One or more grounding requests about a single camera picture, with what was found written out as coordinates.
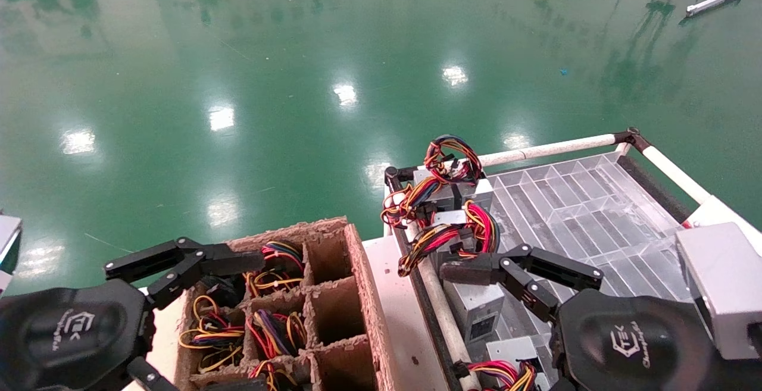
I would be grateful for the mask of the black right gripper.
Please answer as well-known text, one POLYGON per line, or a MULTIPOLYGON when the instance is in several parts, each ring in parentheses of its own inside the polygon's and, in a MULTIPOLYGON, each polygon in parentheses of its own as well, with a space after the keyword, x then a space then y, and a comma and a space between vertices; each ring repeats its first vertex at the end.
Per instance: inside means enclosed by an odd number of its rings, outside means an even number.
POLYGON ((441 264, 443 280, 504 290, 545 323, 555 323, 555 390, 735 390, 736 372, 722 361, 694 307, 652 296, 581 292, 569 301, 538 278, 572 290, 599 290, 604 272, 521 244, 441 264))

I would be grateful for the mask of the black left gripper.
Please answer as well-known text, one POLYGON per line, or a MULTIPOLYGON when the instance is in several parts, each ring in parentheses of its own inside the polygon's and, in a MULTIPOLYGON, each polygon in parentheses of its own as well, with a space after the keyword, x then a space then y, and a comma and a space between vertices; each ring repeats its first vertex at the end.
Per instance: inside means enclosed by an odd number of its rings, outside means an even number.
MULTIPOLYGON (((3 390, 179 390, 144 358, 153 309, 165 309, 203 277, 265 266, 260 251, 235 252, 180 237, 108 261, 107 281, 2 297, 3 390), (147 296, 130 283, 159 274, 147 296)), ((201 390, 268 390, 263 380, 207 384, 201 390)))

